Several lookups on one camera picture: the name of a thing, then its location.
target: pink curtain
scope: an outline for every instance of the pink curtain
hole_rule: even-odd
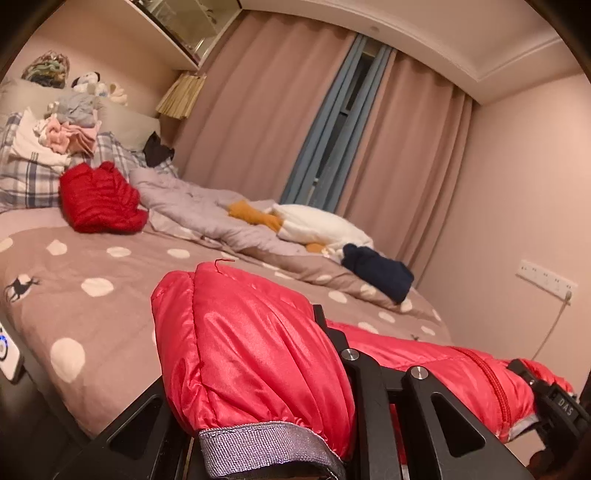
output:
[[[245,14],[175,142],[183,179],[279,199],[354,38],[305,18]]]
[[[420,280],[462,162],[472,98],[429,67],[392,54],[337,213]]]

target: gray elastic cuff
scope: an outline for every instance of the gray elastic cuff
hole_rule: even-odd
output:
[[[307,462],[345,480],[345,467],[324,440],[309,429],[285,421],[252,423],[203,430],[199,442],[212,478],[281,465]]]

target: red down jacket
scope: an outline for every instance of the red down jacket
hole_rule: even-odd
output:
[[[355,405],[339,357],[300,293],[222,262],[167,274],[152,294],[158,354],[178,421],[213,478],[303,460],[344,478]],[[535,422],[529,386],[482,352],[330,322],[381,365],[424,365],[502,441]],[[572,388],[535,362],[541,378]]]
[[[94,170],[86,163],[70,168],[60,177],[64,216],[81,233],[139,232],[148,212],[139,210],[139,192],[110,161]]]

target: ceiling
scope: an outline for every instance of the ceiling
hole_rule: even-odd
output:
[[[242,6],[373,37],[422,61],[482,104],[581,71],[525,0],[242,0]]]

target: zipper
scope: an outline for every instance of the zipper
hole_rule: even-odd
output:
[[[480,368],[480,370],[482,370],[482,373],[485,374],[485,377],[489,381],[492,391],[499,402],[501,411],[501,431],[498,433],[498,437],[502,442],[507,442],[509,440],[509,431],[511,429],[511,407],[509,406],[509,399],[507,398],[505,390],[503,390],[501,382],[493,372],[491,366],[486,363],[486,361],[484,361],[476,352],[457,346],[453,346],[452,348],[466,355]]]

